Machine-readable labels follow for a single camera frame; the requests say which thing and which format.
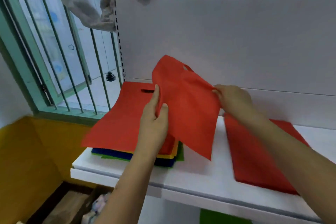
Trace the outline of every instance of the red fabric bag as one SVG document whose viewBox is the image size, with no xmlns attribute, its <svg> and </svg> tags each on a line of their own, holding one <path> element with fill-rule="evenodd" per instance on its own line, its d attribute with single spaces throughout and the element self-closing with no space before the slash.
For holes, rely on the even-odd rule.
<svg viewBox="0 0 336 224">
<path fill-rule="evenodd" d="M 152 73 L 160 86 L 157 112 L 163 103 L 169 108 L 168 133 L 198 154 L 211 160 L 212 142 L 221 108 L 214 89 L 187 65 L 163 56 Z"/>
<path fill-rule="evenodd" d="M 117 102 L 86 135 L 82 146 L 134 151 L 138 142 L 142 111 L 150 101 L 154 89 L 155 85 L 151 83 L 124 82 Z M 159 154 L 170 155 L 174 142 L 175 138 L 168 135 Z"/>
<path fill-rule="evenodd" d="M 236 181 L 297 195 L 296 190 L 278 169 L 258 138 L 250 134 L 231 115 L 225 114 L 224 121 Z M 291 123 L 281 120 L 270 121 L 309 146 Z"/>
</svg>

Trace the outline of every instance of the yellow wall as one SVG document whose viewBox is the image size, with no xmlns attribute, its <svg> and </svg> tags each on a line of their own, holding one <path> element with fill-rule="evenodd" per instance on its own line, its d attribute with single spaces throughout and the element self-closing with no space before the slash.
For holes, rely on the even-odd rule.
<svg viewBox="0 0 336 224">
<path fill-rule="evenodd" d="M 31 117 L 30 119 L 42 144 L 61 173 L 63 180 L 95 187 L 92 183 L 70 178 L 72 163 L 86 149 L 85 147 L 80 147 L 80 144 L 84 135 L 90 130 L 90 127 L 35 117 Z"/>
<path fill-rule="evenodd" d="M 25 222 L 61 182 L 29 117 L 0 129 L 0 224 Z"/>
</svg>

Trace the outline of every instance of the person's left arm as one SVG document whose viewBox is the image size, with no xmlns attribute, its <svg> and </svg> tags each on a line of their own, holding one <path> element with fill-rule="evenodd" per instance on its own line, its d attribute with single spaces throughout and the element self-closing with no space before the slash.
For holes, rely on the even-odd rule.
<svg viewBox="0 0 336 224">
<path fill-rule="evenodd" d="M 162 105 L 158 118 L 155 116 L 158 99 L 159 86 L 156 85 L 152 99 L 142 113 L 138 143 L 133 157 L 95 224 L 138 223 L 154 161 L 168 130 L 166 104 Z"/>
</svg>

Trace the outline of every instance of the white shelf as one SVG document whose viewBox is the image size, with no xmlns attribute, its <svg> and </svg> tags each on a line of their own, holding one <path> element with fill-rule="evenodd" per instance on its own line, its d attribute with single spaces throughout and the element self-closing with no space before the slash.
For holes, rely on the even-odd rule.
<svg viewBox="0 0 336 224">
<path fill-rule="evenodd" d="M 336 131 L 295 126 L 317 152 L 336 162 Z M 184 146 L 183 162 L 154 167 L 148 195 L 271 223 L 314 223 L 320 219 L 297 195 L 236 182 L 223 117 L 218 117 L 212 161 Z M 115 186 L 128 162 L 101 159 L 87 148 L 73 163 L 71 177 Z"/>
</svg>

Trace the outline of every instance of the black spiky ball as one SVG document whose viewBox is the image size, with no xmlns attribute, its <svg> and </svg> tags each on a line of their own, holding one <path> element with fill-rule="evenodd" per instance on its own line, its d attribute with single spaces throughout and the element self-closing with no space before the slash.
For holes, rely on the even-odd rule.
<svg viewBox="0 0 336 224">
<path fill-rule="evenodd" d="M 116 76 L 112 72 L 106 74 L 106 81 L 113 82 L 116 80 Z"/>
</svg>

